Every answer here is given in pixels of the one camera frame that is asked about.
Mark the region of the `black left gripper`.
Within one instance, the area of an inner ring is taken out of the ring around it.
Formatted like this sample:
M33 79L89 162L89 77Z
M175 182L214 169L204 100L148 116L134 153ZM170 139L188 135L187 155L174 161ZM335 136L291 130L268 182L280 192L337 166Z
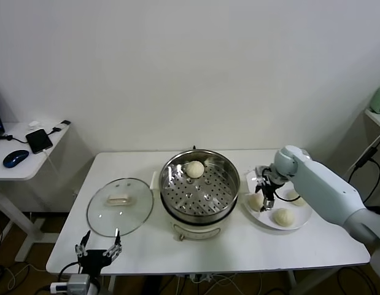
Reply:
M82 237L80 243L75 246L75 252L81 266L81 274L100 275L103 268L111 265L111 257L117 257L122 252L120 231L116 228L114 245L105 251L86 250L90 234L91 231L89 230Z

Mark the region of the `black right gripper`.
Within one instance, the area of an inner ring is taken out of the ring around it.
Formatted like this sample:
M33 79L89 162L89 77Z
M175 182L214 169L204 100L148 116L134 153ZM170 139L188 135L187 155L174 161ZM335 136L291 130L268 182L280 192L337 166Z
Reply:
M263 197L263 205L260 212L269 211L273 208L275 201L274 192L286 183L286 177L281 175L275 167L266 167L265 181L265 184L258 183L255 187L255 194Z

